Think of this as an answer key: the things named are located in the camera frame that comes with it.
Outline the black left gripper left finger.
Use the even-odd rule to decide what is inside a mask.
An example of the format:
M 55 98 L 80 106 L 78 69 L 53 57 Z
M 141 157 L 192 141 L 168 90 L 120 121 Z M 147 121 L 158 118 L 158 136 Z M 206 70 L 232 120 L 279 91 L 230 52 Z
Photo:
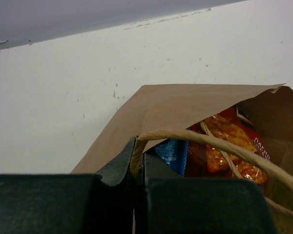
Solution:
M 90 174 L 0 175 L 0 234 L 130 234 L 136 139 Z

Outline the blue snack bar wrapper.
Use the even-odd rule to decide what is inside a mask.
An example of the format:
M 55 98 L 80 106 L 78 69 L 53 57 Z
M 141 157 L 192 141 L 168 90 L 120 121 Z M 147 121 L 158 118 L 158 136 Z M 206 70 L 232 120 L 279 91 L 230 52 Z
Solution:
M 187 140 L 167 139 L 155 145 L 153 149 L 174 172 L 184 177 L 188 154 Z

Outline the red Doritos chip bag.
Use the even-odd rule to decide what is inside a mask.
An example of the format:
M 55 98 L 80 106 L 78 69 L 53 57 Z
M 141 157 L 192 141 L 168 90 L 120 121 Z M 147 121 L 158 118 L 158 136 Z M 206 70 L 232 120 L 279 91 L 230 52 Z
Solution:
M 186 177 L 240 177 L 259 186 L 265 185 L 268 175 L 244 157 L 236 155 L 237 150 L 241 149 L 270 160 L 253 123 L 236 105 L 190 126 L 189 130 L 207 135 L 212 140 L 223 140 L 227 148 L 189 141 Z

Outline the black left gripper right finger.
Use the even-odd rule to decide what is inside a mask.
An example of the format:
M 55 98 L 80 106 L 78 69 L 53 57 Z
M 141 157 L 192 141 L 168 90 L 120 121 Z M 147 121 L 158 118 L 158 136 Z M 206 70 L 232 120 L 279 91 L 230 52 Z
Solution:
M 274 234 L 263 193 L 252 182 L 184 178 L 155 153 L 143 155 L 135 207 L 138 234 Z

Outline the brown paper bag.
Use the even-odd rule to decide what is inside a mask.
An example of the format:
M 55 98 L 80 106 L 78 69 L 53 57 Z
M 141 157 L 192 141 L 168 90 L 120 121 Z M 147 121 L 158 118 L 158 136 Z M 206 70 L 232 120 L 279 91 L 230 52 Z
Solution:
M 156 154 L 153 147 L 167 139 L 227 148 L 225 141 L 212 140 L 189 128 L 234 105 L 253 123 L 270 160 L 241 149 L 237 150 L 236 155 L 263 170 L 269 179 L 264 186 L 259 186 L 240 177 L 220 178 L 254 183 L 263 193 L 276 234 L 293 234 L 293 90 L 282 84 L 144 85 L 116 112 L 72 174 L 97 172 L 114 159 L 134 137 L 136 141 L 130 158 L 129 174 L 133 184 L 132 233 L 136 233 L 135 207 L 142 186 L 143 155 Z

